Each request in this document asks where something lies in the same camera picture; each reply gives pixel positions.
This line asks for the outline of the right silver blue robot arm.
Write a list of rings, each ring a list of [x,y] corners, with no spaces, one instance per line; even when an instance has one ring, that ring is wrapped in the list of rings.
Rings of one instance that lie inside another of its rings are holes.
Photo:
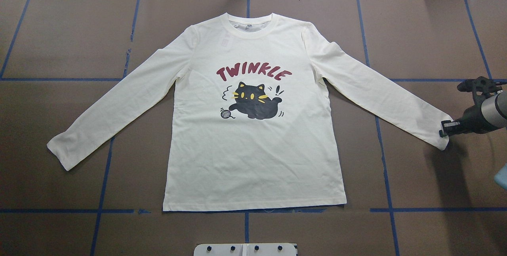
[[[471,92],[474,104],[465,109],[462,117],[441,122],[440,137],[458,134],[486,134],[507,125],[506,93]]]

